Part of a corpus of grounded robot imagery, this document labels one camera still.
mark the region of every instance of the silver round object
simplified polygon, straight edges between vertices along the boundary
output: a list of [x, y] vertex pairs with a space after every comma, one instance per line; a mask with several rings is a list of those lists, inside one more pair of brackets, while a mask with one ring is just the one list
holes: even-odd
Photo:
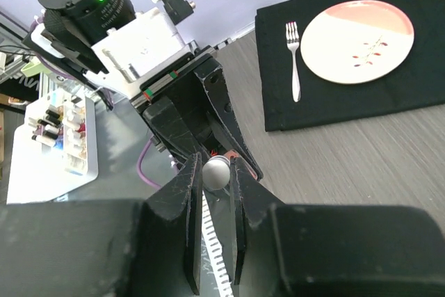
[[202, 168], [202, 181], [210, 191], [226, 187], [230, 181], [230, 161], [225, 156], [213, 156]]

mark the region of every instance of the white organizer rack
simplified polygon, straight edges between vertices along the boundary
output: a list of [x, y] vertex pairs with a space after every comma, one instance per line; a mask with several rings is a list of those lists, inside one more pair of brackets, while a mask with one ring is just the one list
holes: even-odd
[[63, 140], [63, 149], [31, 138], [34, 129], [28, 126], [30, 118], [40, 118], [50, 104], [62, 106], [67, 115], [72, 98], [58, 89], [26, 107], [25, 124], [18, 127], [14, 135], [8, 204], [50, 201], [97, 178], [95, 105], [91, 99], [80, 97], [81, 101], [76, 103], [85, 124], [81, 152], [73, 152], [66, 125], [62, 126], [63, 135], [58, 139]]

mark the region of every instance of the fork handle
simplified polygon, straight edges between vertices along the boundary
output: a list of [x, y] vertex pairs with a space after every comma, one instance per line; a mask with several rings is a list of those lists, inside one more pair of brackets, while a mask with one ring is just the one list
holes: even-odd
[[295, 102], [301, 99], [300, 79], [298, 78], [296, 52], [292, 53], [292, 96]]

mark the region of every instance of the bolt hole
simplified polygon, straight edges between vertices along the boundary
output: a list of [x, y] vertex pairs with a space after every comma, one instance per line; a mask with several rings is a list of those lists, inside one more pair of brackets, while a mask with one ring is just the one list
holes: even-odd
[[211, 83], [216, 83], [216, 82], [218, 81], [218, 79], [219, 79], [219, 78], [218, 78], [218, 75], [215, 74], [213, 77], [210, 78], [210, 82], [211, 82]]
[[226, 103], [226, 104], [224, 105], [224, 111], [225, 111], [226, 113], [231, 113], [231, 112], [232, 112], [232, 105], [230, 104], [230, 102], [228, 102], [228, 103]]

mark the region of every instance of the gray wood grain surface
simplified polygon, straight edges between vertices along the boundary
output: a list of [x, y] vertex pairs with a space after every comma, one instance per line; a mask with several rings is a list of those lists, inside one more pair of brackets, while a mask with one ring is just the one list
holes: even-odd
[[255, 43], [250, 33], [217, 59], [269, 191], [288, 203], [420, 207], [445, 231], [445, 106], [266, 133]]

